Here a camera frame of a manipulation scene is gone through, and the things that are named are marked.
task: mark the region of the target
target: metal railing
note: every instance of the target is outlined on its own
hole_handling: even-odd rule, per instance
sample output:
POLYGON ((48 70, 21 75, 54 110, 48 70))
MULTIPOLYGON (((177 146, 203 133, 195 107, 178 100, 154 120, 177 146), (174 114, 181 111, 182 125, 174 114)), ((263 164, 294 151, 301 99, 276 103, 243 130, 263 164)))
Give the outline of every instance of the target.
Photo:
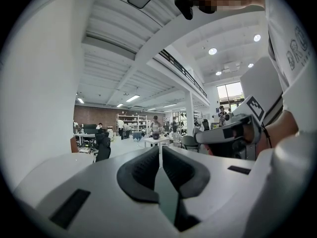
POLYGON ((166 60, 168 60, 172 65, 174 65, 181 73, 183 73, 201 91, 201 93, 207 98, 207 94, 200 87, 200 85, 193 78, 193 76, 174 57, 172 57, 169 52, 167 52, 166 50, 162 50, 159 54, 162 57, 164 57, 166 60))

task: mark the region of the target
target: window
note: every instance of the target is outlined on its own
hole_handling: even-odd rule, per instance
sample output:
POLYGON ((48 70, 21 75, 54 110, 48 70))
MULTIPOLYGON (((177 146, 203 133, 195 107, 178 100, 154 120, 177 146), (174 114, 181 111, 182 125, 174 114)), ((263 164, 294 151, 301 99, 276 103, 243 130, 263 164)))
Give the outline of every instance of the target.
POLYGON ((231 111, 234 111, 239 106, 239 104, 244 101, 244 95, 240 82, 221 85, 218 86, 217 89, 220 106, 222 105, 226 112, 228 112, 229 108, 231 108, 231 111))
POLYGON ((243 98, 243 91, 240 82, 229 84, 225 86, 227 88, 229 101, 243 98))

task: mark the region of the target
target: camera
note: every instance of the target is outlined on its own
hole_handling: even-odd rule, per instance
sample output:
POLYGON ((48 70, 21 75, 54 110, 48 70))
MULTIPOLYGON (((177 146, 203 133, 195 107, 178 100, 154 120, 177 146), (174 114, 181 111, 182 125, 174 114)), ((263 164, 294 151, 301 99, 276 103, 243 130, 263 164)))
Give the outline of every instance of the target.
POLYGON ((175 5, 186 19, 193 18, 193 2, 191 0, 175 0, 175 5))

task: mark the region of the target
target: table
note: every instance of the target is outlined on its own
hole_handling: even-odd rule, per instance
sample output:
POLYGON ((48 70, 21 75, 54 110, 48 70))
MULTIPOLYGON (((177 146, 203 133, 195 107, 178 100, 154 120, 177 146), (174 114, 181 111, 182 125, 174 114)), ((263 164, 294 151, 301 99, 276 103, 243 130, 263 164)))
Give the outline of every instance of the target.
POLYGON ((160 137, 159 139, 155 140, 152 137, 150 137, 150 138, 144 138, 143 140, 144 140, 144 147, 147 146, 147 143, 153 144, 153 146, 155 144, 158 144, 159 153, 162 153, 161 143, 166 141, 167 145, 169 145, 170 138, 169 137, 160 137))
POLYGON ((95 137, 95 134, 74 134, 74 137, 79 137, 79 145, 81 145, 84 140, 82 139, 82 137, 95 137))

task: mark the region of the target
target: brick wall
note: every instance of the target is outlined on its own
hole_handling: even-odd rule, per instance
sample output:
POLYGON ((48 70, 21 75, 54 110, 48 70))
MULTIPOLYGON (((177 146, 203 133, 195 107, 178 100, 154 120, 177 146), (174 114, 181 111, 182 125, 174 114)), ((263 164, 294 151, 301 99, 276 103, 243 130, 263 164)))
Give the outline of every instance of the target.
POLYGON ((101 122, 104 127, 112 126, 113 131, 116 132, 115 116, 117 114, 122 115, 122 111, 124 111, 124 114, 127 116, 148 116, 148 120, 153 120, 153 116, 158 116, 158 121, 161 124, 163 124, 163 117, 165 117, 165 114, 161 113, 149 113, 121 109, 102 109, 75 105, 74 121, 78 124, 98 124, 101 122))

